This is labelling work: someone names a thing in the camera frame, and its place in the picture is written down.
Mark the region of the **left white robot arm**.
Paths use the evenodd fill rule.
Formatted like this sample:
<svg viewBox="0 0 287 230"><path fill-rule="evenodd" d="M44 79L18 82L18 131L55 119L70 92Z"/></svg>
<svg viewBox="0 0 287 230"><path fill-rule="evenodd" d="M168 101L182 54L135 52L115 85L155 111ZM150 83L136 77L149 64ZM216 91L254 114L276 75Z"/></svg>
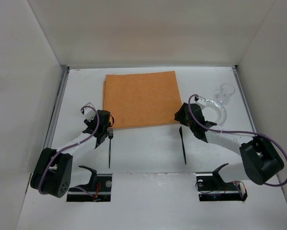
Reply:
<svg viewBox="0 0 287 230"><path fill-rule="evenodd" d="M73 155L98 148L108 137L108 129L114 124L114 118L109 111L96 110L86 105L81 108L81 112L85 115L86 129L68 144L58 149L47 147L40 153L30 187L42 195L57 198L64 196L72 186Z"/></svg>

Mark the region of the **black plastic fork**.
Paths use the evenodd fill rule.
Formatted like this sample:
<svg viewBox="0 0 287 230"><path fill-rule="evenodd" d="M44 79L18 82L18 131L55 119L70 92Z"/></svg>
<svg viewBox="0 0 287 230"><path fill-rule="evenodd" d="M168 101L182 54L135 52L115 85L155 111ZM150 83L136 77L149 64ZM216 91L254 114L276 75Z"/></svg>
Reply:
<svg viewBox="0 0 287 230"><path fill-rule="evenodd" d="M109 169L111 166L111 142L112 142L113 137L114 137L113 129L109 128L108 129L108 138L109 138L108 168Z"/></svg>

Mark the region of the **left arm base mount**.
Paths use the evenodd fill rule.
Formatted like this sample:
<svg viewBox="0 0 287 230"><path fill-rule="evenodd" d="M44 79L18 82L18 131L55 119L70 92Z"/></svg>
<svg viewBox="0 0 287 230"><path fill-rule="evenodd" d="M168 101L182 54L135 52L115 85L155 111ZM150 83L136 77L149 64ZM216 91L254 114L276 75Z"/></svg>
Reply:
<svg viewBox="0 0 287 230"><path fill-rule="evenodd" d="M112 174L99 174L95 169L80 165L71 177L67 202L110 202Z"/></svg>

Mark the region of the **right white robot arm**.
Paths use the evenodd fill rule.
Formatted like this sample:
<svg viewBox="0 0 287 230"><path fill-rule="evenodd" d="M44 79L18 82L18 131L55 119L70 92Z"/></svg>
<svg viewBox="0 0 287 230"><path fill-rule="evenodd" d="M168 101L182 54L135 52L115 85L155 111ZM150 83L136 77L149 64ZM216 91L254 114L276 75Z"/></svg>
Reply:
<svg viewBox="0 0 287 230"><path fill-rule="evenodd" d="M222 131L216 123L205 120L200 106L196 103L184 103L175 113L174 119L189 127L197 139L221 146L241 157L241 162L225 163L213 171L213 174L226 183L250 180L257 185L263 185L284 168L283 160L266 137Z"/></svg>

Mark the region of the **black plastic knife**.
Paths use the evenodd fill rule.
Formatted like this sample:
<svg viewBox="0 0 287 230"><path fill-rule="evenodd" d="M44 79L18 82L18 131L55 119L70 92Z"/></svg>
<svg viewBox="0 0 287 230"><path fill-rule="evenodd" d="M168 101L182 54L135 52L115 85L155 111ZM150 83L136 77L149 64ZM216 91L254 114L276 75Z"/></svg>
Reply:
<svg viewBox="0 0 287 230"><path fill-rule="evenodd" d="M186 165L187 164L187 160L186 160L186 152L185 152L185 147L184 147L184 138L183 138L182 127L179 127L179 134L180 134L181 142L182 142L182 151L183 151L184 163Z"/></svg>

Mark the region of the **orange cloth placemat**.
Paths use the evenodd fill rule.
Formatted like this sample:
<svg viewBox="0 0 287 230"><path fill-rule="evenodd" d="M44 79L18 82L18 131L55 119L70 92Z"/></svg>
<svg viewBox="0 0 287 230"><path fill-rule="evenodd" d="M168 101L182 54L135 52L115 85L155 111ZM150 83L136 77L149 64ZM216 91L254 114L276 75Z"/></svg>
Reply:
<svg viewBox="0 0 287 230"><path fill-rule="evenodd" d="M181 105L175 71L107 75L103 84L103 109L116 129L174 124Z"/></svg>

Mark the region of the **clear plastic cup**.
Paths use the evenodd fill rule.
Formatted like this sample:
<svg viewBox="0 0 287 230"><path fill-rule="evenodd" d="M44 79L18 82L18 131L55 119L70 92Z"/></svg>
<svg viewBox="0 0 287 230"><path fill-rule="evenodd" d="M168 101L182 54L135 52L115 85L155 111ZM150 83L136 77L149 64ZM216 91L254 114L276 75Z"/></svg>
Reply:
<svg viewBox="0 0 287 230"><path fill-rule="evenodd" d="M223 83L217 93L216 100L225 104L235 93L235 87L229 83Z"/></svg>

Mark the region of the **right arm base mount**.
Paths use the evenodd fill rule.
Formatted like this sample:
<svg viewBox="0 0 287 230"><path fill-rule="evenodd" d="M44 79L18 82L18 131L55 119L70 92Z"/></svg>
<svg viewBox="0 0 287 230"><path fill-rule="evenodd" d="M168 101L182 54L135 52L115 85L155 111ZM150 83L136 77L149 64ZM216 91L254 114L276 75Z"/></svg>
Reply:
<svg viewBox="0 0 287 230"><path fill-rule="evenodd" d="M195 188L200 202L246 201L248 193L244 182L226 183L221 179L219 171L226 165L228 163L219 166L212 172L196 174Z"/></svg>

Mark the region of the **white ceramic plate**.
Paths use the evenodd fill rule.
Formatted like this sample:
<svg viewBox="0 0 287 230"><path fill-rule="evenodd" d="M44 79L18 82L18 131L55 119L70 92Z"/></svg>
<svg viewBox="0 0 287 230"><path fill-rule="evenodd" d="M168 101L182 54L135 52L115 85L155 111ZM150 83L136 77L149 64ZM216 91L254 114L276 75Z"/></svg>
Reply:
<svg viewBox="0 0 287 230"><path fill-rule="evenodd" d="M205 120L214 122L219 126L222 126L227 120L225 107L215 100L206 99L206 105L203 106L202 113Z"/></svg>

